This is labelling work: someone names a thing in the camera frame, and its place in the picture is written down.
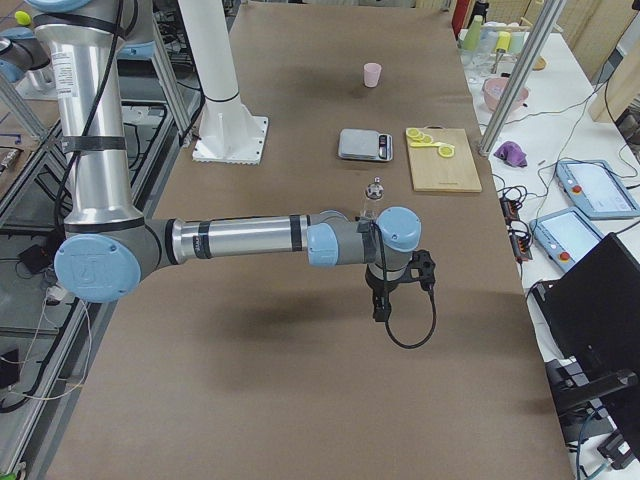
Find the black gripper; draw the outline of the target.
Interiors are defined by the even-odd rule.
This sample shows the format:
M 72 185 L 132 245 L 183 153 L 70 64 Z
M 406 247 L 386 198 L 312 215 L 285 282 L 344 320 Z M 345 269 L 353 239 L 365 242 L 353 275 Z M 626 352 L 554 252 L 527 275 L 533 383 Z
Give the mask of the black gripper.
M 390 293 L 397 288 L 406 269 L 384 270 L 377 264 L 368 264 L 365 281 L 372 290 L 373 318 L 376 322 L 386 322 L 392 311 Z

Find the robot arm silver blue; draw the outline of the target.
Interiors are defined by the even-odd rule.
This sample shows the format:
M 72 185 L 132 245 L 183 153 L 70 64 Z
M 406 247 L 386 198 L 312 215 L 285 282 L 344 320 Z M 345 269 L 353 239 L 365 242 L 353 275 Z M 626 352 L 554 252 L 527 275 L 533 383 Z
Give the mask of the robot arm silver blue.
M 54 258 L 76 297 L 110 303 L 151 273 L 190 259 L 305 252 L 310 264 L 362 264 L 373 316 L 391 313 L 390 293 L 417 282 L 431 291 L 434 262 L 419 248 L 421 222 L 404 207 L 352 221 L 335 211 L 210 221 L 148 219 L 132 199 L 116 56 L 153 39 L 147 1 L 36 1 L 37 38 L 51 53 L 72 189 L 65 240 Z

